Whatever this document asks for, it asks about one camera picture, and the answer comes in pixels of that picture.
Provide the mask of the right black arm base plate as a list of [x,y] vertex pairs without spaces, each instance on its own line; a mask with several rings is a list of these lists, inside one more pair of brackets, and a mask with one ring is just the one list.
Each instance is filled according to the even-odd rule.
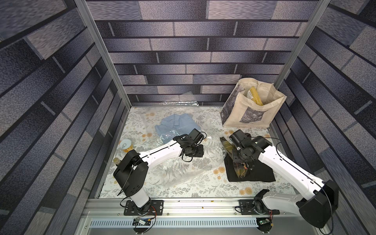
[[239,200],[239,205],[235,206],[235,211],[242,215],[279,215],[279,210],[269,210],[260,202],[254,202],[253,199],[242,199]]

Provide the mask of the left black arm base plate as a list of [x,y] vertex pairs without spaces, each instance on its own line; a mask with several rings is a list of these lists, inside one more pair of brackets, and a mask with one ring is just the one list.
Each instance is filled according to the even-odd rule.
[[164,209],[163,200],[150,200],[142,207],[137,207],[137,205],[128,200],[124,207],[123,215],[129,216],[141,216],[141,215],[162,215]]

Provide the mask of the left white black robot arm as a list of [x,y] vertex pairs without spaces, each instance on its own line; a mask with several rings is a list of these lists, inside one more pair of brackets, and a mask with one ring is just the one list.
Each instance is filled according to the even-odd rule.
[[137,152],[131,150],[122,160],[115,160],[113,176],[121,187],[121,192],[130,198],[136,207],[144,211],[150,207],[151,199],[143,189],[148,170],[170,159],[189,157],[202,158],[204,147],[201,144],[207,135],[193,129],[189,134],[174,137],[167,144],[155,149]]

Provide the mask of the white round tape roll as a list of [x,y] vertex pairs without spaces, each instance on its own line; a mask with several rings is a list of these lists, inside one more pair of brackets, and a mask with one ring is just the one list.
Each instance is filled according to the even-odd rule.
[[124,139],[124,140],[120,141],[119,147],[125,153],[134,149],[133,144],[132,144],[130,139]]

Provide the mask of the left small circuit board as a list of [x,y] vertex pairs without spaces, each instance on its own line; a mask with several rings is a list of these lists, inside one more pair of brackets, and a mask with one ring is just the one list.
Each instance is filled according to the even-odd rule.
[[150,226],[151,225],[151,219],[149,218],[139,218],[136,217],[133,219],[132,226]]

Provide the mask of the clear plastic vacuum bag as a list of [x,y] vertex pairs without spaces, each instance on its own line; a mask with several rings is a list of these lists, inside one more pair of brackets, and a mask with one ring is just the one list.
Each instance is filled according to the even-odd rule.
[[200,106],[192,92],[148,109],[143,122],[152,136],[139,162],[148,166],[149,181],[170,187],[222,163],[220,107]]

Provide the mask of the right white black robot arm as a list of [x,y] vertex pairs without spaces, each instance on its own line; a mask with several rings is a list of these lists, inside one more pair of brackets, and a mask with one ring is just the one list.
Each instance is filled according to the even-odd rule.
[[338,208],[337,183],[324,181],[304,170],[262,136],[252,138],[250,134],[238,130],[230,136],[230,140],[235,145],[232,152],[235,163],[265,164],[298,191],[297,195],[260,191],[253,199],[253,207],[258,214],[280,210],[298,214],[318,229],[325,227]]

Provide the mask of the right small circuit board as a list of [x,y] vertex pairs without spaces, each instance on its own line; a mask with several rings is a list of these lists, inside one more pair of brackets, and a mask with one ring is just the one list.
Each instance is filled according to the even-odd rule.
[[256,221],[259,226],[272,225],[272,221],[269,218],[257,218]]

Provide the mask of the yellow item in tote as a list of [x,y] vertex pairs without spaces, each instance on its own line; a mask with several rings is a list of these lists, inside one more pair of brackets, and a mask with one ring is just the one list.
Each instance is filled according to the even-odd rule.
[[251,87],[247,91],[247,98],[252,100],[256,105],[263,106],[263,102],[257,92],[257,89],[255,87]]

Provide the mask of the small yellow capped bottle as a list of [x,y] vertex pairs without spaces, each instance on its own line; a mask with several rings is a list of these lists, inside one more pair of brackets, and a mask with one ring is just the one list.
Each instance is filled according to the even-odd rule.
[[119,165],[119,164],[121,163],[121,159],[115,157],[115,158],[113,159],[113,162],[115,163],[115,165]]

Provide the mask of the beige canvas tote bag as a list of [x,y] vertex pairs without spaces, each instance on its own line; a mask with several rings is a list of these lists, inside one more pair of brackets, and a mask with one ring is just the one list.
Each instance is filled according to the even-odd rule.
[[286,99],[271,83],[242,78],[222,107],[222,126],[267,128]]

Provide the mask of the yellow black plaid shirt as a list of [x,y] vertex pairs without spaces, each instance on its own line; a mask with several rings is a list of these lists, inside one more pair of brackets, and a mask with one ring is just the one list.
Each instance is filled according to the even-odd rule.
[[249,164],[240,161],[239,151],[235,145],[231,144],[225,137],[220,137],[219,139],[226,152],[225,166],[226,171],[229,173],[229,181],[236,182],[245,178]]

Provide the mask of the small circuit board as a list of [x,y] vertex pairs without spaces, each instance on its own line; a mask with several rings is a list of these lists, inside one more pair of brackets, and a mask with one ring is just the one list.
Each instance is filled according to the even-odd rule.
[[139,218],[136,217],[133,219],[132,226],[150,226],[151,225],[151,219],[149,218]]
[[269,218],[257,218],[256,221],[259,226],[272,225],[272,221]]

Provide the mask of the light blue shirt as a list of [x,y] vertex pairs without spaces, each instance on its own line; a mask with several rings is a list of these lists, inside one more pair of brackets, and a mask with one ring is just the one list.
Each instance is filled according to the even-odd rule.
[[161,124],[155,126],[156,133],[163,144],[172,141],[176,136],[189,134],[193,129],[200,131],[201,127],[187,113],[165,117],[161,120]]

